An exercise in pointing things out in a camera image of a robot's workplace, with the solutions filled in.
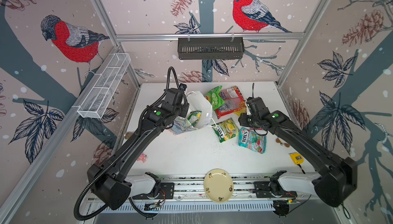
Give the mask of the small pink toy figure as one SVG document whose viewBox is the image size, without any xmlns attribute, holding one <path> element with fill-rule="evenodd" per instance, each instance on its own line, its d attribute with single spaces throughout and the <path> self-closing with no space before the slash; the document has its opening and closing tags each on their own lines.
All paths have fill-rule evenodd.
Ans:
<svg viewBox="0 0 393 224">
<path fill-rule="evenodd" d="M 145 162 L 146 162 L 146 159 L 147 159 L 147 156 L 146 156 L 144 153 L 142 153 L 142 154 L 138 157 L 137 161 L 141 161 L 141 162 L 145 163 Z"/>
</svg>

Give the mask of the horizontal aluminium frame bar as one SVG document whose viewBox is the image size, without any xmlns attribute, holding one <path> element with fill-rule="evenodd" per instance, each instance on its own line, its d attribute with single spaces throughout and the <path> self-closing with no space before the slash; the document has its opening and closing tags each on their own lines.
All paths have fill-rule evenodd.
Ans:
<svg viewBox="0 0 393 224">
<path fill-rule="evenodd" d="M 303 32 L 264 32 L 264 33 L 202 33 L 202 34 L 119 34 L 118 42 L 174 41 L 180 38 L 243 38 L 244 40 L 302 40 Z"/>
</svg>

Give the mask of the bright green snack bag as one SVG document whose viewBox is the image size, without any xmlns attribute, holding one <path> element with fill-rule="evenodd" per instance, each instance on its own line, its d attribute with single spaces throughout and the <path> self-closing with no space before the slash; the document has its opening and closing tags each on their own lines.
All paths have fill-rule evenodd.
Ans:
<svg viewBox="0 0 393 224">
<path fill-rule="evenodd" d="M 225 104 L 225 101 L 220 96 L 221 90 L 222 86 L 217 86 L 205 95 L 205 98 L 210 102 L 213 110 L 217 110 Z"/>
</svg>

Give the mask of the yellow snack bag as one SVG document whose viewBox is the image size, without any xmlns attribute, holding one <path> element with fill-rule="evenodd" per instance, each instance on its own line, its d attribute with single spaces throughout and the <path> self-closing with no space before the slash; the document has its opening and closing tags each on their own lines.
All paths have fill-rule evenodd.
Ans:
<svg viewBox="0 0 393 224">
<path fill-rule="evenodd" d="M 240 107 L 234 112 L 237 116 L 240 116 L 242 113 L 247 113 L 247 107 Z"/>
</svg>

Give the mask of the yellow tape measure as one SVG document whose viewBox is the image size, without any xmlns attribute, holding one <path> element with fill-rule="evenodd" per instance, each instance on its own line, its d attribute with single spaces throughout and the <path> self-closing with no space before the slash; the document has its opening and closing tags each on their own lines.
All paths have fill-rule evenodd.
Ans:
<svg viewBox="0 0 393 224">
<path fill-rule="evenodd" d="M 301 165 L 304 162 L 304 158 L 297 152 L 290 153 L 290 158 L 296 165 Z"/>
</svg>

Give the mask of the cream ceramic plate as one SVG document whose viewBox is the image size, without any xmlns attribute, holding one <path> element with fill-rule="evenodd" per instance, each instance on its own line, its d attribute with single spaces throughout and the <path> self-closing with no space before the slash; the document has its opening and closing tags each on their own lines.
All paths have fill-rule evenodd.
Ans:
<svg viewBox="0 0 393 224">
<path fill-rule="evenodd" d="M 204 192 L 215 203 L 225 203 L 231 199 L 234 183 L 228 172 L 223 169 L 210 170 L 204 178 Z"/>
</svg>

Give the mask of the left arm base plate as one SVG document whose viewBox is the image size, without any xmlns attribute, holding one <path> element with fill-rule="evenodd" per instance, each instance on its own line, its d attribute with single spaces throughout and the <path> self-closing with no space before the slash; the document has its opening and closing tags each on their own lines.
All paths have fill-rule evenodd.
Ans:
<svg viewBox="0 0 393 224">
<path fill-rule="evenodd" d="M 155 185 L 147 194 L 139 194 L 132 197 L 133 200 L 164 200 L 173 199 L 175 191 L 174 183 L 160 183 Z"/>
</svg>

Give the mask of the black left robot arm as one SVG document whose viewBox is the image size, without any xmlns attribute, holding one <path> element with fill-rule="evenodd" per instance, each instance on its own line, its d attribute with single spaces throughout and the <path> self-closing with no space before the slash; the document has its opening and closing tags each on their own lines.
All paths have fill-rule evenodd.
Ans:
<svg viewBox="0 0 393 224">
<path fill-rule="evenodd" d="M 161 180 L 146 172 L 129 177 L 128 173 L 147 146 L 165 129 L 174 124 L 177 117 L 186 117 L 189 104 L 185 84 L 169 88 L 164 96 L 146 107 L 133 135 L 109 159 L 100 166 L 88 170 L 90 190 L 112 210 L 122 206 L 129 197 L 146 194 L 159 195 Z"/>
</svg>

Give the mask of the brown white plush toy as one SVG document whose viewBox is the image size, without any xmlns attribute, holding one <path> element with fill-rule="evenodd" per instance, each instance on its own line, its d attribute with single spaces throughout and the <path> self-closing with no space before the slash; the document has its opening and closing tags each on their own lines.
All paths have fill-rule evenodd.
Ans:
<svg viewBox="0 0 393 224">
<path fill-rule="evenodd" d="M 288 143 L 282 142 L 279 138 L 276 138 L 276 143 L 280 144 L 281 146 L 285 146 L 286 148 L 290 148 L 291 146 Z"/>
</svg>

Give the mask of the black hanging wall basket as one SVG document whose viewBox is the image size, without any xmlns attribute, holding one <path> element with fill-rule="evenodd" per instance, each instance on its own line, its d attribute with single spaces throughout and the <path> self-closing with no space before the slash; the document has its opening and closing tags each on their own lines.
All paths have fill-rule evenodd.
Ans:
<svg viewBox="0 0 393 224">
<path fill-rule="evenodd" d="M 179 38 L 180 60 L 236 60 L 245 52 L 242 37 Z"/>
</svg>

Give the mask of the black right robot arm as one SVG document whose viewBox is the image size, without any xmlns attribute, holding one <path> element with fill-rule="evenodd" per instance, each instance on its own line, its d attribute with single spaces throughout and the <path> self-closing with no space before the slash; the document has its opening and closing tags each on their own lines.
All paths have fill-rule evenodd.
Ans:
<svg viewBox="0 0 393 224">
<path fill-rule="evenodd" d="M 261 128 L 287 142 L 315 169 L 314 173 L 275 174 L 271 189 L 300 192 L 318 196 L 331 207 L 340 206 L 356 189 L 358 166 L 350 157 L 342 158 L 306 136 L 288 116 L 270 112 L 261 98 L 249 97 L 249 114 L 238 119 L 242 127 Z"/>
</svg>

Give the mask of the teal Fox's candy bag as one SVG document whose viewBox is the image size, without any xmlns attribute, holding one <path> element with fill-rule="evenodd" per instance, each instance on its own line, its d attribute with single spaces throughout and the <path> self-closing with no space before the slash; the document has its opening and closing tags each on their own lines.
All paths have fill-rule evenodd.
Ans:
<svg viewBox="0 0 393 224">
<path fill-rule="evenodd" d="M 242 127 L 239 133 L 238 145 L 259 154 L 263 154 L 266 150 L 266 137 Z"/>
</svg>

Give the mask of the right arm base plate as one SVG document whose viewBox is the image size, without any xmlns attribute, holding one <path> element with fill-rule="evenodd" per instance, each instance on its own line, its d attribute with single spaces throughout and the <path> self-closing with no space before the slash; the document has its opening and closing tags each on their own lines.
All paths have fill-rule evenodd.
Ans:
<svg viewBox="0 0 393 224">
<path fill-rule="evenodd" d="M 280 184 L 275 182 L 254 182 L 254 190 L 257 198 L 297 198 L 294 191 L 285 191 Z"/>
</svg>

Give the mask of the red snack bag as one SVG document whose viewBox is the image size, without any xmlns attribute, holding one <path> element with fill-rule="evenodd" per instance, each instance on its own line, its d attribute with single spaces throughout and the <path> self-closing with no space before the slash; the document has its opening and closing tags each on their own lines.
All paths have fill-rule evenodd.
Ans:
<svg viewBox="0 0 393 224">
<path fill-rule="evenodd" d="M 237 86 L 222 89 L 220 96 L 225 101 L 225 104 L 215 110 L 218 119 L 234 113 L 240 107 L 246 107 L 244 97 Z"/>
</svg>

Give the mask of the patterned paper gift bag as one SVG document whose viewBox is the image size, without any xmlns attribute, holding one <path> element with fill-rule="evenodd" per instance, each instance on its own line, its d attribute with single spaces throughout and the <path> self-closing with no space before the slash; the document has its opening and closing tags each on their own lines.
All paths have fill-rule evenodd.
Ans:
<svg viewBox="0 0 393 224">
<path fill-rule="evenodd" d="M 186 98 L 189 109 L 185 118 L 178 116 L 174 120 L 174 125 L 170 128 L 174 135 L 202 129 L 212 122 L 212 104 L 200 91 L 189 92 Z"/>
</svg>

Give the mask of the green Fox's candy bag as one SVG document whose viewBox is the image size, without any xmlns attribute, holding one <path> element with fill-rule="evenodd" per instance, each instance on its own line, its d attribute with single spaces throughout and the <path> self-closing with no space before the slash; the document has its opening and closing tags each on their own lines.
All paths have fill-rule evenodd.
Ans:
<svg viewBox="0 0 393 224">
<path fill-rule="evenodd" d="M 219 142 L 225 142 L 239 135 L 239 130 L 232 118 L 212 125 Z"/>
</svg>

